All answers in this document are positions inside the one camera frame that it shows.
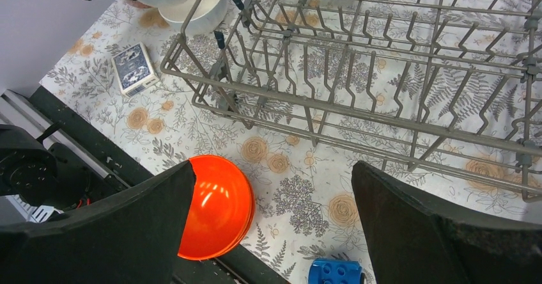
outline small box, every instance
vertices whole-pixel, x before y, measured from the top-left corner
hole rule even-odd
[[[125,97],[133,97],[160,80],[143,43],[125,49],[111,60],[120,91]]]

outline dish rack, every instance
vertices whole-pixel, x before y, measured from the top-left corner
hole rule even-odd
[[[542,198],[531,182],[542,173],[540,0],[233,1],[215,63],[184,33],[197,0],[160,66],[190,86],[193,106],[354,151],[406,179],[425,170]]]

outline floral tablecloth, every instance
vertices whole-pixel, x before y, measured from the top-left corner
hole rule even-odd
[[[235,10],[230,4],[223,28],[236,17]],[[234,161],[251,180],[258,207],[242,245],[290,282],[307,283],[311,262],[319,257],[358,260],[368,283],[374,282],[350,185],[359,155],[325,145],[313,148],[310,141],[289,134],[246,130],[241,123],[192,107],[191,90],[170,75],[161,74],[161,83],[132,99],[120,95],[111,57],[143,42],[159,70],[175,34],[156,9],[116,1],[41,84],[153,173],[198,154]],[[475,42],[486,46],[491,37]],[[192,38],[190,46],[211,63],[215,47],[209,45],[214,43],[211,35],[202,35]],[[379,70],[386,67],[385,60],[378,62]],[[376,97],[377,105],[386,102],[385,94]],[[516,100],[523,102],[520,95]],[[459,153],[463,146],[445,142],[444,148]],[[510,174],[476,161],[466,169],[501,178]],[[402,180],[414,180],[417,187],[472,209],[542,223],[540,204],[526,204],[515,193],[464,180],[435,182],[433,177],[399,174]]]

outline metal wire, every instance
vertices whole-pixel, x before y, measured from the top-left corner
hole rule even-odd
[[[537,31],[538,25],[532,25],[533,20],[540,18],[541,0],[530,0],[527,10],[498,10],[495,6],[501,0],[492,0],[486,8],[462,6],[461,0],[338,1],[341,3],[337,5],[320,5],[309,4],[309,0],[269,0],[264,6],[258,0],[245,0],[244,9],[233,29],[227,32],[225,48],[217,58],[217,65],[225,65],[226,70],[206,70],[190,50],[183,31],[175,38],[160,67],[164,73],[181,77],[189,84],[194,90],[194,106],[241,121],[248,129],[255,125],[266,127],[310,139],[314,146],[324,143],[353,150],[381,159],[382,168],[395,162],[404,165],[406,171],[428,170],[517,191],[525,201],[542,198],[542,188],[529,183],[530,176],[540,174],[533,168],[532,160],[542,157],[542,150],[533,141],[542,134],[538,126],[541,122],[537,120],[542,100],[534,97],[541,61],[537,54],[542,49],[537,40],[542,39],[542,33]],[[370,10],[368,6],[378,8]],[[315,19],[309,18],[310,14],[317,15],[317,23],[311,23]],[[491,15],[500,24],[472,20],[476,15]],[[397,29],[404,33],[397,34]],[[462,35],[453,47],[442,41],[451,31]],[[494,33],[494,38],[483,50],[467,46],[472,36],[488,33]],[[499,49],[500,42],[514,38],[528,40],[528,48],[518,54]],[[323,80],[319,84],[309,77],[309,56],[313,51],[323,53]],[[182,54],[193,61],[201,75],[190,74],[176,65]],[[300,79],[292,78],[291,58],[295,55],[302,57]],[[381,59],[394,61],[403,70],[396,78],[393,92],[396,107],[386,113],[377,110],[378,99],[373,89],[375,65]],[[367,67],[364,84],[355,86],[360,72],[356,69],[358,61],[365,61]],[[417,83],[419,93],[417,98],[405,98],[403,92],[414,71],[423,73]],[[433,119],[436,113],[428,105],[435,83],[443,73],[457,78],[456,88],[445,105],[451,120]],[[467,86],[486,76],[496,78],[496,82],[474,115],[478,128],[462,129],[460,122],[467,117],[457,110],[457,104],[463,102]],[[525,85],[524,114],[509,123],[505,136],[495,137],[489,111],[505,87],[520,83]],[[222,106],[219,102],[213,104],[209,101],[211,96],[225,102]],[[359,121],[392,127],[404,136],[397,138],[360,129],[356,126]],[[345,136],[341,139],[334,135],[337,132]],[[369,141],[364,143],[358,138],[370,138],[378,144],[369,145],[366,143]],[[515,156],[515,163],[450,152],[443,149],[443,144],[449,141],[500,150]],[[436,160],[436,155],[444,155],[447,161]],[[521,172],[522,183],[455,165],[465,161]]]

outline gray wall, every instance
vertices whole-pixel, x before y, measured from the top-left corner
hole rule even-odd
[[[113,0],[0,0],[0,93],[30,96]]]

